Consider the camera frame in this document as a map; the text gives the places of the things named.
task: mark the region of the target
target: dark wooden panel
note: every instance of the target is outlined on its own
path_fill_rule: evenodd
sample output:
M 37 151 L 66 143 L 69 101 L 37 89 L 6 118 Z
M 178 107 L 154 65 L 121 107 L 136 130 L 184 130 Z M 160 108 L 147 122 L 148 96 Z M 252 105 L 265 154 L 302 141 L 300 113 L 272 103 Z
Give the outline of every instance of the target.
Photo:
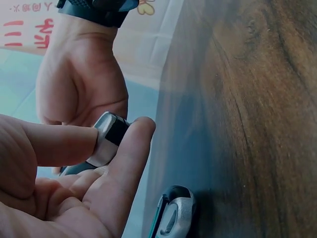
M 193 237 L 317 235 L 317 2 L 185 0 L 162 76 L 143 228 L 190 188 Z

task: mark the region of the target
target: wrist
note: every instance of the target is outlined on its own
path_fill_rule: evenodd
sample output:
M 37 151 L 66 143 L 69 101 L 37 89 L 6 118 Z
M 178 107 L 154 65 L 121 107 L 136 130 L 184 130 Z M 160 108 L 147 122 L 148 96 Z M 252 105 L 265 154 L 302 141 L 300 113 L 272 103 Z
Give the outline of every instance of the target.
M 116 27 L 105 27 L 79 17 L 59 14 L 50 45 L 64 45 L 69 41 L 92 35 L 98 35 L 113 44 L 117 31 Z

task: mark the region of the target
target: silver key fob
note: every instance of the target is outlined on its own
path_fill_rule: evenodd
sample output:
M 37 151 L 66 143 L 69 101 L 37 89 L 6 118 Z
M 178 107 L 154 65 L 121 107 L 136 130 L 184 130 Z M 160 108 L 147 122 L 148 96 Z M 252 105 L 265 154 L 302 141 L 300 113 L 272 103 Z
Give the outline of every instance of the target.
M 186 238 L 197 203 L 183 186 L 172 186 L 161 196 L 148 238 Z
M 63 167 L 60 176 L 75 175 L 81 171 L 96 169 L 110 163 L 115 157 L 129 125 L 130 123 L 125 119 L 113 113 L 102 114 L 94 125 L 98 130 L 98 138 L 92 156 L 81 164 Z

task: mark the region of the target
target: skin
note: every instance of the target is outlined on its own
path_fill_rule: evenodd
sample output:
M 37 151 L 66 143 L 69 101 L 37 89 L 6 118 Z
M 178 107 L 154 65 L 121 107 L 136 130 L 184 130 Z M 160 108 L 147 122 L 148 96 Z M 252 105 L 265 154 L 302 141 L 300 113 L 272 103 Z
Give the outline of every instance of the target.
M 60 15 L 37 78 L 42 123 L 93 126 L 105 111 L 127 117 L 128 92 L 112 52 L 117 30 Z
M 97 131 L 0 115 L 0 237 L 121 237 L 154 130 L 139 118 L 107 167 L 54 180 L 36 178 L 37 166 L 85 161 Z

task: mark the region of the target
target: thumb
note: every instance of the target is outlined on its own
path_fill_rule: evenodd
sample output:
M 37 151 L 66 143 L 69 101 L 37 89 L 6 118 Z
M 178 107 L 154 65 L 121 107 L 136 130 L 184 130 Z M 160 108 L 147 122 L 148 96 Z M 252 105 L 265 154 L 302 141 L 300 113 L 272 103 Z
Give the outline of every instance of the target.
M 36 154 L 38 166 L 75 165 L 88 159 L 94 151 L 98 136 L 95 128 L 21 123 Z

